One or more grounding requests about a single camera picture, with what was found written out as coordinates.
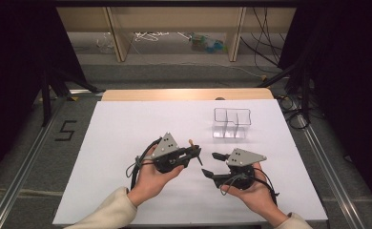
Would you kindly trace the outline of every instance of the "transparent container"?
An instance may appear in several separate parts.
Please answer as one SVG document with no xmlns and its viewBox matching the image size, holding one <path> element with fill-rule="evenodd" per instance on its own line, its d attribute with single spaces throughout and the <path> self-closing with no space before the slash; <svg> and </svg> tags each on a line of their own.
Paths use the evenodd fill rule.
<svg viewBox="0 0 372 229">
<path fill-rule="evenodd" d="M 250 127 L 249 109 L 214 109 L 213 137 L 245 138 Z"/>
</svg>

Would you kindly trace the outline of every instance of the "hand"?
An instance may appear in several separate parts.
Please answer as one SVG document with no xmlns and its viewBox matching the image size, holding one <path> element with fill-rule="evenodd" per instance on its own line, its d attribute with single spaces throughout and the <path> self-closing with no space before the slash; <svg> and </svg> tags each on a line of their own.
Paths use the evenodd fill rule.
<svg viewBox="0 0 372 229">
<path fill-rule="evenodd" d="M 266 176 L 261 171 L 259 162 L 252 165 L 256 168 L 255 178 L 266 182 Z M 282 224 L 288 217 L 281 212 L 278 206 L 273 202 L 269 189 L 260 182 L 254 184 L 246 190 L 239 190 L 234 186 L 222 185 L 221 190 L 228 194 L 240 198 L 245 205 L 253 212 L 258 213 L 269 221 L 272 226 L 277 227 Z"/>
<path fill-rule="evenodd" d="M 156 145 L 153 146 L 147 153 L 151 155 L 155 150 Z M 177 177 L 184 169 L 183 165 L 177 166 L 169 173 L 161 174 L 154 166 L 151 160 L 143 160 L 138 179 L 134 188 L 127 195 L 134 206 L 139 206 L 144 201 L 156 197 L 169 180 Z"/>
</svg>

